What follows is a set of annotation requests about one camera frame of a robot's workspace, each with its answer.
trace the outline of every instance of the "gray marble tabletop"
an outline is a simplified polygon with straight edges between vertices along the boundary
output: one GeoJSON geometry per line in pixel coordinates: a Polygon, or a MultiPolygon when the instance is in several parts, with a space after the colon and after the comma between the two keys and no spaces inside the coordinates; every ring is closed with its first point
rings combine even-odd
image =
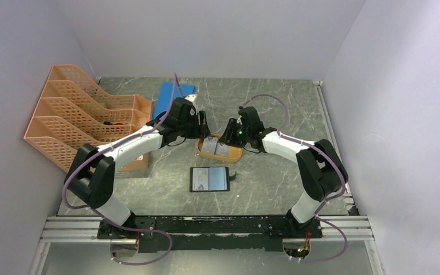
{"type": "MultiPolygon", "coordinates": [[[[100,86],[113,95],[139,94],[155,103],[160,87],[170,78],[103,77],[100,86]]],[[[182,78],[195,85],[199,108],[205,110],[212,133],[222,134],[228,119],[238,116],[238,106],[259,93],[270,93],[286,102],[290,121],[283,133],[305,140],[328,138],[321,106],[311,81],[248,78],[182,78]]],[[[266,127],[277,128],[284,119],[282,106],[260,97],[254,106],[266,127]]],[[[296,164],[277,155],[243,152],[236,163],[205,159],[197,155],[196,140],[164,147],[150,154],[148,170],[138,178],[115,179],[114,192],[138,215],[258,215],[285,214],[304,192],[296,164]],[[228,166],[237,172],[228,192],[190,192],[190,167],[228,166]]],[[[73,194],[74,204],[81,204],[73,194]]],[[[326,205],[322,215],[346,214],[343,197],[326,205]]],[[[93,215],[63,204],[58,215],[93,215]]]]}

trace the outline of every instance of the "metal frame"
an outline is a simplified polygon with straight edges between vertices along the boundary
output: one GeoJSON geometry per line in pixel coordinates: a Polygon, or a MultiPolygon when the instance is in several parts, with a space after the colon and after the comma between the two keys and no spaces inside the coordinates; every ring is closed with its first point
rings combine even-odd
{"type": "MultiPolygon", "coordinates": [[[[321,115],[325,121],[325,128],[328,138],[332,142],[336,152],[340,155],[335,135],[331,127],[328,111],[321,91],[321,82],[313,82],[316,89],[316,96],[320,104],[321,115]]],[[[347,209],[355,205],[351,190],[347,183],[347,193],[344,195],[347,209]]],[[[374,275],[384,275],[382,263],[376,248],[376,243],[367,216],[321,216],[342,229],[349,241],[364,241],[367,255],[374,275]]],[[[97,239],[100,217],[49,217],[46,220],[37,252],[30,270],[30,275],[41,274],[51,243],[135,243],[134,239],[97,239]]],[[[340,233],[321,223],[322,238],[311,239],[312,242],[318,241],[343,241],[340,233]]],[[[284,243],[304,242],[304,239],[283,239],[284,243]]]]}

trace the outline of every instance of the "robotic arm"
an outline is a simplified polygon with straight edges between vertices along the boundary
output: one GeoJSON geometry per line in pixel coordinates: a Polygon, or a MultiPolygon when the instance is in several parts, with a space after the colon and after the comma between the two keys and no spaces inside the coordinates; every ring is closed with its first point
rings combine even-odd
{"type": "MultiPolygon", "coordinates": [[[[197,111],[194,102],[195,95],[175,99],[164,122],[147,135],[132,139],[127,136],[99,147],[82,146],[66,176],[67,179],[92,155],[108,147],[112,147],[112,150],[80,170],[71,180],[68,189],[106,219],[117,225],[137,228],[136,215],[113,194],[114,174],[120,167],[138,156],[162,148],[178,137],[187,139],[208,137],[210,130],[205,113],[197,111]]],[[[290,220],[294,230],[303,228],[311,221],[320,204],[330,194],[340,189],[340,180],[334,168],[329,164],[322,167],[325,159],[315,150],[301,145],[301,142],[296,142],[300,140],[293,137],[289,137],[289,140],[285,139],[280,137],[276,129],[265,128],[254,107],[241,108],[238,113],[238,119],[229,120],[219,142],[241,148],[250,144],[251,147],[263,153],[276,154],[298,164],[305,192],[288,211],[286,217],[290,220]]],[[[159,120],[156,118],[139,131],[150,131],[158,123],[159,120]]],[[[345,182],[348,181],[346,170],[329,141],[323,139],[308,143],[325,152],[338,166],[345,182]]]]}

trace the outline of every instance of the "blue paper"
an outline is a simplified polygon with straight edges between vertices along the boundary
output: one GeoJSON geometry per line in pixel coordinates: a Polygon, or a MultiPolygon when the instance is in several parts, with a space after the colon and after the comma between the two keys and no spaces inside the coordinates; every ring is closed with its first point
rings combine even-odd
{"type": "MultiPolygon", "coordinates": [[[[183,93],[185,96],[191,95],[195,92],[195,86],[180,84],[183,89],[183,93]]],[[[156,108],[154,108],[154,113],[152,118],[155,119],[160,113],[168,110],[171,101],[171,92],[173,91],[173,83],[172,82],[163,82],[161,86],[161,91],[159,92],[158,102],[156,103],[156,108]]],[[[175,98],[181,97],[179,93],[179,88],[175,89],[175,98]]]]}

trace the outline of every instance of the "blue mat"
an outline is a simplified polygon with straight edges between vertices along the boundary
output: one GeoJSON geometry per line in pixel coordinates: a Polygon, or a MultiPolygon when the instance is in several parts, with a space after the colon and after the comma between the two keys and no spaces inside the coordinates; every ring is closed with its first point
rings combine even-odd
{"type": "MultiPolygon", "coordinates": [[[[191,95],[192,93],[195,92],[195,86],[193,85],[180,84],[180,86],[183,89],[183,93],[185,96],[191,95]]],[[[168,110],[172,91],[173,91],[173,83],[163,82],[163,85],[161,86],[161,91],[159,92],[158,102],[156,103],[156,108],[154,108],[152,119],[155,119],[160,113],[168,110]]],[[[178,87],[176,87],[175,90],[175,98],[177,97],[181,97],[178,87]]]]}

